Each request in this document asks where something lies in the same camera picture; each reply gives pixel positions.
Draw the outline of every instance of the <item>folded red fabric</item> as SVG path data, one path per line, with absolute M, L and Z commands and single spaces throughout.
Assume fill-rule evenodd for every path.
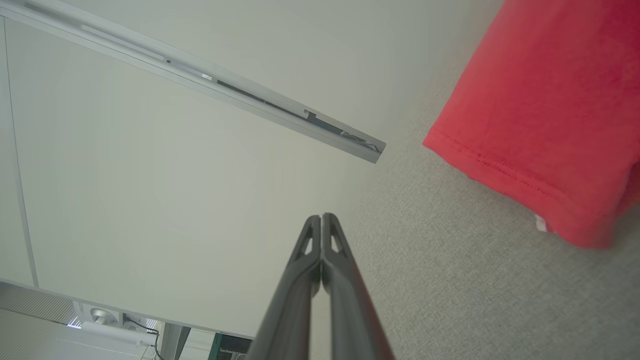
M 424 146 L 609 246 L 640 201 L 640 1 L 506 0 Z

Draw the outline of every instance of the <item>gray carpet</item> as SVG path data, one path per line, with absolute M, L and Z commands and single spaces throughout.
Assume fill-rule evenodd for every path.
M 421 146 L 461 48 L 345 224 L 396 358 L 640 359 L 640 208 L 612 249 L 578 249 Z

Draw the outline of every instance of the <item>red t-shirt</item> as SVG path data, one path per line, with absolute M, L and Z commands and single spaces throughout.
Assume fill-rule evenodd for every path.
M 424 145 L 607 247 L 640 200 L 640 1 L 506 0 Z

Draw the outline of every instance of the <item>black cable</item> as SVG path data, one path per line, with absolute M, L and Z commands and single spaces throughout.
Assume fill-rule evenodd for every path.
M 160 360 L 164 360 L 164 358 L 163 358 L 163 357 L 160 355 L 160 353 L 158 352 L 158 338 L 160 337 L 160 332 L 159 332 L 158 330 L 152 329 L 152 328 L 150 328 L 150 327 L 146 327 L 146 326 L 144 326 L 144 325 L 140 324 L 139 322 L 137 322 L 137 321 L 133 320 L 132 318 L 130 318 L 130 317 L 128 317 L 128 316 L 127 316 L 127 319 L 126 319 L 125 321 L 132 322 L 132 323 L 136 324 L 137 326 L 143 327 L 143 328 L 145 328 L 146 330 L 151 331 L 151 333 L 152 333 L 152 334 L 155 334 L 155 335 L 156 335 L 156 345 L 154 346 L 154 350 L 156 351 L 156 355 L 158 355 L 158 357 L 160 358 Z

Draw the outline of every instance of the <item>white tube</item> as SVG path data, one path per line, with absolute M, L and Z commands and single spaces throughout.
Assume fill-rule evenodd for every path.
M 95 322 L 83 322 L 82 330 L 92 332 L 97 335 L 106 336 L 114 340 L 124 341 L 136 345 L 155 345 L 156 335 L 147 332 L 137 332 L 121 329 L 119 327 L 100 325 Z

